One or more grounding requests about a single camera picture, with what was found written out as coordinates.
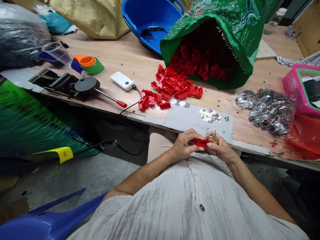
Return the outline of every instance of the shirt button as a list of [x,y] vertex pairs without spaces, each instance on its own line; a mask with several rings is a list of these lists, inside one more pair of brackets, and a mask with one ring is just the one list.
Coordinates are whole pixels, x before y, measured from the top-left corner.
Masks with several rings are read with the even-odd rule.
[[205,211],[202,204],[200,204],[199,207],[200,207],[201,211],[203,211],[203,212]]

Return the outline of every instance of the white shirt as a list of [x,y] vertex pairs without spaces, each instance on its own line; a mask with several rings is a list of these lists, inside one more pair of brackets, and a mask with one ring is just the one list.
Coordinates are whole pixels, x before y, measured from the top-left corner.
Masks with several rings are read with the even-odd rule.
[[309,238],[298,226],[267,215],[221,160],[194,153],[134,196],[104,201],[72,239]]

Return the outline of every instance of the red handle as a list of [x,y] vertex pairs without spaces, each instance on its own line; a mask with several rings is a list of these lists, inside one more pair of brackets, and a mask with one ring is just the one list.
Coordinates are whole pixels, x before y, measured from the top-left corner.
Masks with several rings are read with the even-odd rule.
[[116,103],[118,104],[118,105],[120,105],[121,107],[123,107],[123,108],[126,108],[128,105],[127,104],[125,104],[124,102],[121,102],[121,101],[116,101]]

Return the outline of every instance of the clear plastic cup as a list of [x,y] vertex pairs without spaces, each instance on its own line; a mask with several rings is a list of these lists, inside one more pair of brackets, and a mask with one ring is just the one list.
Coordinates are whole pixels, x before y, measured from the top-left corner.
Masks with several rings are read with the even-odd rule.
[[72,61],[72,56],[64,46],[62,46],[61,42],[48,43],[42,47],[42,51],[50,54],[64,65],[68,65]]

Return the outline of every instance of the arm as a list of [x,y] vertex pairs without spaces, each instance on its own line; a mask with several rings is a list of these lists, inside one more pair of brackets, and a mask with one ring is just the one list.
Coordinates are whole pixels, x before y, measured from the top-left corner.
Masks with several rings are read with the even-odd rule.
[[[209,138],[213,134],[213,131],[208,132],[206,137]],[[264,210],[266,214],[297,225],[272,196],[272,194],[265,188],[265,186],[255,178],[240,157],[232,150],[222,137],[217,135],[217,144],[208,143],[207,146],[209,147],[208,151],[210,153],[217,154],[217,156],[227,164],[236,182],[246,191],[248,196]]]
[[188,142],[194,138],[204,139],[204,137],[197,134],[193,129],[179,134],[172,148],[129,175],[122,183],[108,192],[102,202],[114,196],[134,195],[146,184],[158,177],[169,165],[188,157],[195,151],[203,151],[203,148],[198,148],[196,145],[188,145]]

